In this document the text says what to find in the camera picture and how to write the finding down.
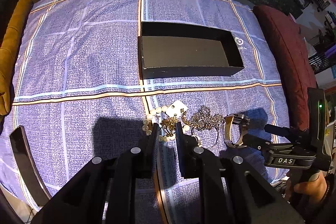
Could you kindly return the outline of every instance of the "open black box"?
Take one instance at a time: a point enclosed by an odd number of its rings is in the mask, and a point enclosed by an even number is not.
[[[198,25],[142,22],[142,79],[231,76],[244,68],[230,31]]]

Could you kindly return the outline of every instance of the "dark red cushion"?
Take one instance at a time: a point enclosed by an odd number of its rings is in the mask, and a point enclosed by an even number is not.
[[[316,87],[316,78],[299,26],[284,13],[265,5],[255,6],[253,12],[277,63],[290,125],[305,130],[309,127],[307,89]]]

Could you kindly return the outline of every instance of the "human hand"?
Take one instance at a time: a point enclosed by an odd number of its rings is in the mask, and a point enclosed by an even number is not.
[[[319,203],[322,200],[326,190],[327,183],[322,171],[320,171],[319,177],[316,180],[301,182],[293,186],[289,178],[286,183],[285,200],[288,201],[291,198],[293,192],[296,192],[298,194],[310,196],[309,204],[313,205]]]

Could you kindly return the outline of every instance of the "mustard pillow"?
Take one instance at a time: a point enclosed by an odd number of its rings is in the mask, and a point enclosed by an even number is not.
[[[31,3],[31,0],[19,0],[17,2],[0,47],[0,115],[8,114],[11,106],[9,88],[22,29],[26,16],[31,10]]]

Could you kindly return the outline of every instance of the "checkered fabric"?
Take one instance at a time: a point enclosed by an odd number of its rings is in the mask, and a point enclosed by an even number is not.
[[[245,68],[231,77],[140,80],[141,21],[229,30],[241,39]],[[247,6],[231,0],[41,0],[26,24],[13,85],[13,107],[0,136],[0,182],[37,210],[9,141],[18,125],[25,127],[51,195],[91,158],[117,157],[135,146],[146,113],[177,99],[189,107],[189,116],[202,105],[212,114],[244,113],[254,121],[249,133],[273,142],[285,140],[265,133],[263,126],[289,125],[276,62],[258,21]],[[233,127],[234,140],[239,134]],[[198,135],[206,148],[217,133]],[[222,136],[211,151],[243,156],[269,182],[285,174],[265,168],[258,151],[227,149]],[[137,181],[135,205],[137,223],[199,222],[198,180],[181,177],[175,141],[160,143],[155,177]]]

